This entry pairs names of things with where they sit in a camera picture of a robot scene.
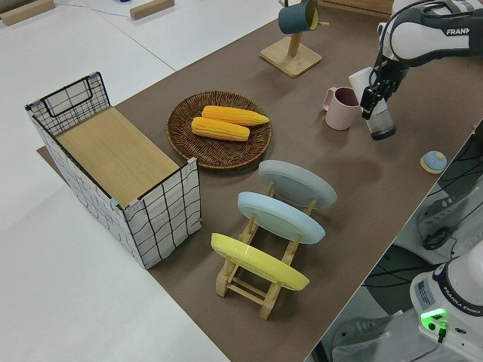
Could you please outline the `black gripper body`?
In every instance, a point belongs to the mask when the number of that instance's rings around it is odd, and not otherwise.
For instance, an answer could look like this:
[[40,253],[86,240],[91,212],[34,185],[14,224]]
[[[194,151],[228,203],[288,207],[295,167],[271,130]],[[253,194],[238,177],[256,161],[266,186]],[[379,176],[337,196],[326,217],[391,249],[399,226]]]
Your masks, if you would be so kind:
[[402,62],[381,55],[373,67],[371,86],[375,87],[379,94],[395,93],[408,70],[409,68]]

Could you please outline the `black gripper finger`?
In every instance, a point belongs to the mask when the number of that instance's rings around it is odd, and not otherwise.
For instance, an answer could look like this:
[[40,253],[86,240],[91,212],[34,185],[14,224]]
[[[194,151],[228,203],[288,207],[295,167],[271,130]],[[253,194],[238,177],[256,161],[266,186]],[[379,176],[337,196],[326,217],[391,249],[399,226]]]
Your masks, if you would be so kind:
[[388,103],[389,98],[396,92],[397,83],[392,80],[384,80],[380,82],[380,94],[385,104]]
[[381,99],[381,90],[380,90],[380,83],[377,82],[376,84],[368,85],[361,97],[360,107],[362,109],[361,116],[365,120],[369,120],[372,116],[372,113],[379,103]]

